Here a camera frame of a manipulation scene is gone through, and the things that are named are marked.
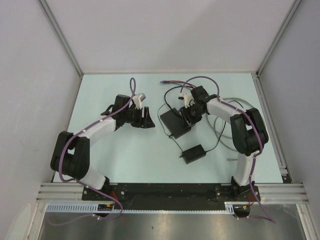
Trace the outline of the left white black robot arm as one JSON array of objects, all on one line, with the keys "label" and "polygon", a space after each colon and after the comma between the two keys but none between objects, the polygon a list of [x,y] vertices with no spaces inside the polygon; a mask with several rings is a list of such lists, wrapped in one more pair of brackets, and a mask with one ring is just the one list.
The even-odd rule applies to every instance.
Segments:
[{"label": "left white black robot arm", "polygon": [[118,94],[101,117],[80,131],[79,134],[62,131],[57,137],[50,162],[50,168],[62,176],[79,181],[93,188],[93,194],[100,200],[110,196],[111,187],[108,177],[94,170],[90,164],[90,149],[106,135],[118,130],[124,124],[134,128],[150,129],[155,124],[147,106],[142,107],[145,94],[132,97]]}]

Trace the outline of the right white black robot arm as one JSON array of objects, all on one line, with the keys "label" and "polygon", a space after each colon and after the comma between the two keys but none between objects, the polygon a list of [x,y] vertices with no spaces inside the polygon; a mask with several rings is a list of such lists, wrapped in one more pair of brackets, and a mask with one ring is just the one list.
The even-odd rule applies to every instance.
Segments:
[{"label": "right white black robot arm", "polygon": [[204,114],[217,116],[230,124],[232,142],[238,152],[230,194],[235,200],[242,201],[248,196],[249,189],[255,191],[256,161],[269,141],[259,110],[236,107],[217,94],[209,95],[202,86],[193,88],[190,93],[181,92],[179,98],[184,101],[180,112],[188,126],[194,126]]}]

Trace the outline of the black network switch box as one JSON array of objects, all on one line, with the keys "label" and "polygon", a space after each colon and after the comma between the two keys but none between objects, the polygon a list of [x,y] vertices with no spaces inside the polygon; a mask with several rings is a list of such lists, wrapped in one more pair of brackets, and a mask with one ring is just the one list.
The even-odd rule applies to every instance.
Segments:
[{"label": "black network switch box", "polygon": [[182,116],[176,108],[170,109],[167,112],[160,115],[160,119],[169,130],[170,135],[175,139],[182,137],[191,131],[192,127],[184,128]]}]

